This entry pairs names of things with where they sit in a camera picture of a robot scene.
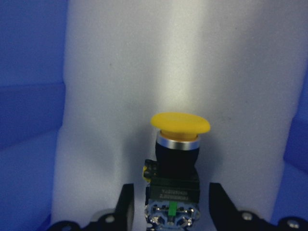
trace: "blue foam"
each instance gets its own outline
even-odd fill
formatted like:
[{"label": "blue foam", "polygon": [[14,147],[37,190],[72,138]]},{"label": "blue foam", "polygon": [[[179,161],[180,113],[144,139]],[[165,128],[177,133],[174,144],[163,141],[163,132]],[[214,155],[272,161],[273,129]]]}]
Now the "blue foam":
[{"label": "blue foam", "polygon": [[50,223],[66,0],[0,1],[0,230]]},{"label": "blue foam", "polygon": [[308,175],[286,164],[271,222],[295,216],[308,220]]},{"label": "blue foam", "polygon": [[0,150],[58,129],[64,96],[63,83],[0,88]]},{"label": "blue foam", "polygon": [[308,72],[291,124],[284,160],[286,164],[271,220],[277,223],[286,216],[308,220]]},{"label": "blue foam", "polygon": [[34,231],[51,212],[57,131],[0,152],[0,230]]},{"label": "blue foam", "polygon": [[62,82],[65,0],[0,1],[0,86]]}]

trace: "green terminal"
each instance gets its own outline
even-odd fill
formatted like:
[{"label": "green terminal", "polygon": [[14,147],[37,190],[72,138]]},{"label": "green terminal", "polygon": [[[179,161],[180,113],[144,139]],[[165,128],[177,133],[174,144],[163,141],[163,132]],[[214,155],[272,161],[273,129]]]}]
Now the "green terminal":
[{"label": "green terminal", "polygon": [[178,202],[170,201],[169,202],[168,216],[174,217],[177,213],[177,209],[178,209]]}]

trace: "chrome ring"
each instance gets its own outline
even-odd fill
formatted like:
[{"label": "chrome ring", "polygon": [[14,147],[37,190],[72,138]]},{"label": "chrome ring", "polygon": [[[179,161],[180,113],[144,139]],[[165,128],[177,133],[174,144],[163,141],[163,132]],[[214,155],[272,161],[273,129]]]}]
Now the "chrome ring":
[{"label": "chrome ring", "polygon": [[190,151],[199,148],[200,138],[197,137],[193,141],[175,141],[163,137],[160,131],[157,133],[156,142],[165,148]]}]

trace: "white foam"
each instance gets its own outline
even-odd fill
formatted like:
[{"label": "white foam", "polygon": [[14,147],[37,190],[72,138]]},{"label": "white foam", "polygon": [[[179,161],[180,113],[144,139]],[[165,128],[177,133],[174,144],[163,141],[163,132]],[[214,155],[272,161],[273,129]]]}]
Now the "white foam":
[{"label": "white foam", "polygon": [[307,64],[307,2],[70,1],[52,221],[86,225],[135,183],[135,231],[145,230],[150,118],[207,118],[197,162],[202,221],[210,181],[241,209],[270,219]]}]

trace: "yellow mushroom button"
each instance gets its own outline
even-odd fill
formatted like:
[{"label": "yellow mushroom button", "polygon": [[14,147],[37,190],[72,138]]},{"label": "yellow mushroom button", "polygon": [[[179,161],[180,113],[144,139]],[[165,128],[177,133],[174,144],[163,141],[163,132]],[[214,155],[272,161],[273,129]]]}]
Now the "yellow mushroom button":
[{"label": "yellow mushroom button", "polygon": [[161,129],[161,135],[176,141],[193,141],[198,134],[210,131],[209,122],[196,115],[180,112],[164,112],[151,119],[154,127]]}]

